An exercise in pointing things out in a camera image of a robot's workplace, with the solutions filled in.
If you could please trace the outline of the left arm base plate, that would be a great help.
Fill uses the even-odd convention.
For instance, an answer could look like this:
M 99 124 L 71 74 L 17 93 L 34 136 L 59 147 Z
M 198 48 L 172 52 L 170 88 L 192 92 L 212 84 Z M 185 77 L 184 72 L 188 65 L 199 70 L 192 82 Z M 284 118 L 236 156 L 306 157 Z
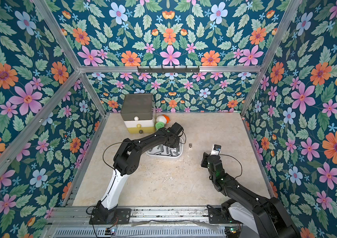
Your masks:
M 95 207 L 91 212 L 90 225 L 118 225 L 128 224 L 131 217 L 131 209 L 129 208 L 106 208 Z

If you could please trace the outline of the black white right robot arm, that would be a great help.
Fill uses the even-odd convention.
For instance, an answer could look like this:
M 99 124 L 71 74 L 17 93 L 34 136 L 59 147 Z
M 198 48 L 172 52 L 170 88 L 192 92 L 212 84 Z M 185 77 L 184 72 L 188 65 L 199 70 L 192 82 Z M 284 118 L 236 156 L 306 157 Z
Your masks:
M 225 172 L 221 157 L 203 153 L 201 167 L 209 172 L 216 191 L 229 197 L 222 204 L 220 215 L 224 221 L 240 222 L 260 238 L 300 238 L 300 231 L 277 198 L 266 198 L 241 185 Z

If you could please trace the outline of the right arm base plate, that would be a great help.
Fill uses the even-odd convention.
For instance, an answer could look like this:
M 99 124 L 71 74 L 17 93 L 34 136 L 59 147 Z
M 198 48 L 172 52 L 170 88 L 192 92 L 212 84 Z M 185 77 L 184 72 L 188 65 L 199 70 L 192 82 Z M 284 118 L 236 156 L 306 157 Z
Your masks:
M 206 208 L 210 224 L 240 224 L 225 207 L 207 205 Z

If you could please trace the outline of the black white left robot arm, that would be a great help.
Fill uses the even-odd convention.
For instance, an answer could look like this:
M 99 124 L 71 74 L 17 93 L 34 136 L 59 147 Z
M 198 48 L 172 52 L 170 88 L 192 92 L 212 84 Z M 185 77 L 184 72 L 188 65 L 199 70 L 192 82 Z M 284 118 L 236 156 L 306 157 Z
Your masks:
M 111 181 L 104 196 L 93 209 L 92 218 L 94 221 L 104 224 L 114 222 L 121 192 L 129 176 L 137 170 L 141 155 L 158 145 L 176 148 L 180 144 L 182 135 L 184 135 L 183 127 L 178 123 L 174 123 L 168 129 L 159 129 L 146 137 L 134 140 L 127 138 L 122 141 L 114 156 Z

